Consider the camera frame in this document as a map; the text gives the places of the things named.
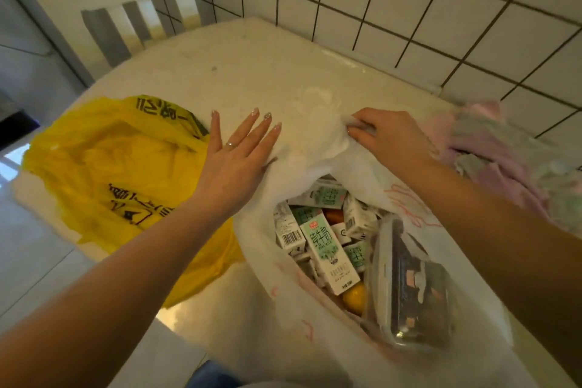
right hand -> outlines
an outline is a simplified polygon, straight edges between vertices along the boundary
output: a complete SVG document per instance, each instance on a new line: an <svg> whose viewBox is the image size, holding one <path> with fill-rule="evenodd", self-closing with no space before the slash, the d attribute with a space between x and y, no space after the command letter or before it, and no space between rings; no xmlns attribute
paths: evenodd
<svg viewBox="0 0 582 388"><path fill-rule="evenodd" d="M374 127L376 135L355 127L347 133L395 175L433 161L433 144L408 112L365 107L353 116Z"/></svg>

forearm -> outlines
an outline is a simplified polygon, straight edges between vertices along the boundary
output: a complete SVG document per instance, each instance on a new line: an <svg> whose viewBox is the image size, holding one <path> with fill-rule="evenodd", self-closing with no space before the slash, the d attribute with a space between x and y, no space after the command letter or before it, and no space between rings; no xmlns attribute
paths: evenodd
<svg viewBox="0 0 582 388"><path fill-rule="evenodd" d="M107 386L219 224L178 207L23 320L0 341L7 386Z"/></svg>
<svg viewBox="0 0 582 388"><path fill-rule="evenodd" d="M438 162L397 175L512 313L582 383L582 241Z"/></svg>

person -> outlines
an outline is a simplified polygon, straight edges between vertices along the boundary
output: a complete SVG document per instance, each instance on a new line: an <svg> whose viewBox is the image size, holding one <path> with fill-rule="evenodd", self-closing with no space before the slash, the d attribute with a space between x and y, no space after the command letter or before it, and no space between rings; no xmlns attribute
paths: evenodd
<svg viewBox="0 0 582 388"><path fill-rule="evenodd" d="M439 218L516 318L582 383L582 243L481 189L430 155L406 112L362 109L375 128L348 134ZM252 197L281 124L255 109L223 145L213 112L208 156L192 197L94 266L0 338L7 387L105 387L131 355L179 275L212 233Z"/></svg>

tile wall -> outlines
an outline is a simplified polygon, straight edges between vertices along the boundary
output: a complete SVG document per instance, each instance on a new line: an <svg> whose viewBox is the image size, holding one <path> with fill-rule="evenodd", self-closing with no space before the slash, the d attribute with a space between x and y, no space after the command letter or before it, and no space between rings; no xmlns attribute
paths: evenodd
<svg viewBox="0 0 582 388"><path fill-rule="evenodd" d="M442 87L500 100L510 121L582 164L582 0L196 0L202 23L258 16ZM156 0L168 31L173 0Z"/></svg>

carton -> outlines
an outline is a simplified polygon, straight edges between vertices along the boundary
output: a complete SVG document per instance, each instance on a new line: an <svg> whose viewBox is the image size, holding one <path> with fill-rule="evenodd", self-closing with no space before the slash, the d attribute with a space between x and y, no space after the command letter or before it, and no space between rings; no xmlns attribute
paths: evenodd
<svg viewBox="0 0 582 388"><path fill-rule="evenodd" d="M375 206L369 206L348 194L343 203L343 215L346 222L346 235L350 238L365 241L378 233Z"/></svg>
<svg viewBox="0 0 582 388"><path fill-rule="evenodd" d="M273 212L277 244L291 256L305 251L306 240L286 202L277 204Z"/></svg>
<svg viewBox="0 0 582 388"><path fill-rule="evenodd" d="M366 241L358 241L343 247L343 251L346 252L347 257L350 258L350 262L358 273L362 273L366 269L367 248Z"/></svg>
<svg viewBox="0 0 582 388"><path fill-rule="evenodd" d="M316 261L317 269L334 295L343 293L360 281L360 276L323 214L304 222L301 230Z"/></svg>
<svg viewBox="0 0 582 388"><path fill-rule="evenodd" d="M332 225L331 230L333 230L333 233L335 233L335 237L338 238L338 241L341 245L346 245L354 242L352 238L346 235L345 222L339 222L338 224Z"/></svg>
<svg viewBox="0 0 582 388"><path fill-rule="evenodd" d="M309 190L295 198L287 200L287 204L295 206L311 206L326 209L341 209L347 190L335 179L318 179Z"/></svg>
<svg viewBox="0 0 582 388"><path fill-rule="evenodd" d="M315 215L319 215L320 213L322 213L322 210L317 207L303 206L291 209L291 212L295 217L295 221L297 221L297 223L301 225L304 222L309 221Z"/></svg>

